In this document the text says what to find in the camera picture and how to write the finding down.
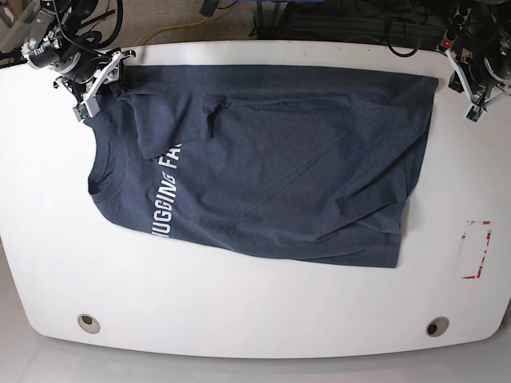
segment white table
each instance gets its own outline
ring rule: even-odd
[[[463,120],[465,97],[447,88],[442,55],[401,59],[368,45],[154,45],[132,64],[322,65],[443,79],[398,268],[257,259],[112,225],[87,194],[94,140],[74,120],[72,97],[52,89],[54,73],[16,67],[0,71],[0,233],[37,332],[157,353],[294,358],[425,349],[497,330],[511,296],[509,102],[479,124]],[[483,251],[481,277],[464,279],[477,275]],[[94,316],[100,333],[81,330],[80,314]],[[431,338],[436,317],[450,327]]]

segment yellow cable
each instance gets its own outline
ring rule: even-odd
[[[200,24],[204,24],[209,18],[203,18],[199,22],[192,22],[190,24],[182,24],[180,26],[164,26],[162,28],[157,28],[155,30],[152,30],[151,32],[146,33],[144,36],[138,39],[135,46],[139,46],[140,43],[147,38],[147,41],[145,44],[149,42],[152,38],[154,38],[157,34],[160,34],[161,32],[165,32],[166,30],[179,30],[181,28],[189,28],[190,26],[199,26]]]

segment floor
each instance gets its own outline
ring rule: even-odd
[[[115,0],[100,0],[96,14],[105,11],[109,3],[115,9]],[[158,0],[140,2],[124,0],[124,21],[114,46],[129,47],[147,32],[162,26],[178,26],[198,22],[203,0]],[[220,7],[229,6],[230,0],[221,0]],[[115,24],[115,15],[110,16],[97,28],[106,38]],[[217,10],[214,16],[200,26],[170,30],[155,36],[149,44],[181,41],[246,40],[252,31],[252,8],[250,2],[238,2],[227,10]]]

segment white lettering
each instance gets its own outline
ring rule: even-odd
[[[172,148],[172,149],[169,149],[167,154],[165,154],[165,155],[167,157],[172,158],[173,160],[179,161],[179,156],[178,156],[179,153],[181,153],[181,149]]]
[[[164,156],[160,157],[158,164],[161,166],[166,166],[167,168],[177,169],[177,165],[173,164],[170,159],[166,159]]]
[[[153,231],[158,233],[168,234],[170,233],[170,225],[167,223],[153,222]]]
[[[171,197],[171,198],[176,198],[176,195],[175,195],[174,193],[172,193],[172,192],[174,192],[175,190],[176,190],[176,188],[175,188],[175,187],[174,187],[173,189],[172,189],[171,187],[166,188],[166,187],[164,187],[164,186],[160,186],[160,187],[158,188],[158,192],[159,192],[160,194],[166,195],[166,196]]]
[[[155,206],[156,209],[172,211],[172,205],[170,203],[160,201],[159,199],[154,201],[154,206]]]
[[[166,180],[162,180],[161,181],[161,184],[162,185],[165,185],[166,188],[168,188],[169,190],[171,190],[172,192],[175,192],[176,191],[176,185],[171,183],[171,182],[168,182]]]
[[[172,213],[170,211],[156,210],[153,214],[153,218],[158,222],[170,222]]]
[[[161,175],[163,176],[163,178],[165,178],[167,181],[169,182],[172,182],[173,184],[176,183],[176,179],[172,176],[169,176],[168,174],[166,174],[165,172],[162,172]]]

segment navy blue t-shirt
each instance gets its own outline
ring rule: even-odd
[[[99,96],[86,121],[89,192],[112,223],[160,237],[395,267],[437,84],[359,69],[129,66],[125,92]]]

